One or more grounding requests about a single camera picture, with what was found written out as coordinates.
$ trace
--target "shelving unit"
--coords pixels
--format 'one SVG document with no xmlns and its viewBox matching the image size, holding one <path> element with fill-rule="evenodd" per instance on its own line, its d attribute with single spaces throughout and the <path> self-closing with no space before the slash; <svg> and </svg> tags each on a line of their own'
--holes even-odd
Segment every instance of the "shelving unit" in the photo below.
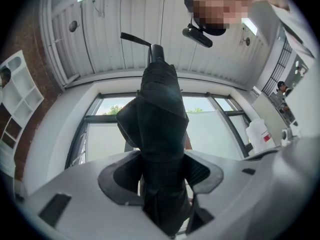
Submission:
<svg viewBox="0 0 320 240">
<path fill-rule="evenodd" d="M 3 88 L 2 103 L 11 114 L 11 118 L 0 139 L 0 168 L 5 174 L 14 177 L 16 169 L 14 156 L 20 137 L 44 97 L 29 73 L 22 50 L 4 61 L 0 69 L 5 66 L 11 70 L 11 80 Z M 16 136 L 10 133 L 10 124 L 19 127 L 18 132 L 13 134 Z"/>
</svg>

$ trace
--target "corrugated metal ceiling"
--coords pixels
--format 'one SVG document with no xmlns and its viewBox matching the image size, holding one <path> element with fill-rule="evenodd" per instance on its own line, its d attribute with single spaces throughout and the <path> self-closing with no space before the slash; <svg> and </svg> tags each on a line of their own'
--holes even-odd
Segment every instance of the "corrugated metal ceiling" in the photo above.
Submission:
<svg viewBox="0 0 320 240">
<path fill-rule="evenodd" d="M 148 48 L 121 40 L 121 32 L 162 45 L 166 61 L 178 71 L 244 87 L 253 71 L 262 71 L 270 49 L 249 31 L 244 37 L 250 37 L 250 46 L 240 45 L 242 24 L 230 26 L 222 36 L 208 36 L 211 48 L 196 44 L 182 35 L 190 22 L 184 0 L 85 0 L 75 2 L 52 20 L 68 77 L 144 69 Z M 79 27 L 71 33 L 68 28 L 74 20 Z"/>
</svg>

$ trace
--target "sky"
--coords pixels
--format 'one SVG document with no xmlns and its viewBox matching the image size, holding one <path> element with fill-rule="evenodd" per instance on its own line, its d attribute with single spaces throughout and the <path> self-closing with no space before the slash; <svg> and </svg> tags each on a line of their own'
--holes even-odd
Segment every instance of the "sky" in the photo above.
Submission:
<svg viewBox="0 0 320 240">
<path fill-rule="evenodd" d="M 119 107 L 124 107 L 134 98 L 135 97 L 105 98 L 101 103 L 96 115 L 108 113 L 112 106 L 118 105 Z M 230 106 L 225 100 L 217 99 L 217 101 L 224 110 L 229 110 Z M 196 108 L 202 109 L 203 112 L 215 111 L 215 109 L 205 97 L 183 97 L 183 103 L 186 111 L 195 110 Z"/>
</svg>

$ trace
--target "tree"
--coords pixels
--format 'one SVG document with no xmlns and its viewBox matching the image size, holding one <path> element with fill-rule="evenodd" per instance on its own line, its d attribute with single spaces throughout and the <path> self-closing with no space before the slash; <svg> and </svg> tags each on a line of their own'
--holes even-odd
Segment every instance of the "tree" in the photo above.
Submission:
<svg viewBox="0 0 320 240">
<path fill-rule="evenodd" d="M 102 115 L 116 115 L 121 109 L 122 106 L 115 105 L 110 108 L 108 113 L 103 113 Z"/>
<path fill-rule="evenodd" d="M 203 109 L 201 109 L 200 107 L 196 107 L 194 110 L 190 110 L 190 109 L 188 109 L 188 113 L 189 112 L 196 112 L 196 113 L 199 113 L 199 112 L 203 112 L 204 110 Z"/>
</svg>

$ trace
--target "white cabinet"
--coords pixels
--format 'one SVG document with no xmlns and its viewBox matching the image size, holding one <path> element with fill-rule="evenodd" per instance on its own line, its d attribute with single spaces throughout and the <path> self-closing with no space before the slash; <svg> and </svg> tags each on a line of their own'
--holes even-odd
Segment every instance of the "white cabinet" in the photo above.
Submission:
<svg viewBox="0 0 320 240">
<path fill-rule="evenodd" d="M 22 50 L 18 51 L 0 65 L 11 70 L 11 80 L 3 88 L 3 105 L 11 117 L 1 135 L 0 168 L 11 176 L 15 176 L 14 156 L 20 137 L 37 107 L 44 97 L 33 81 Z"/>
</svg>

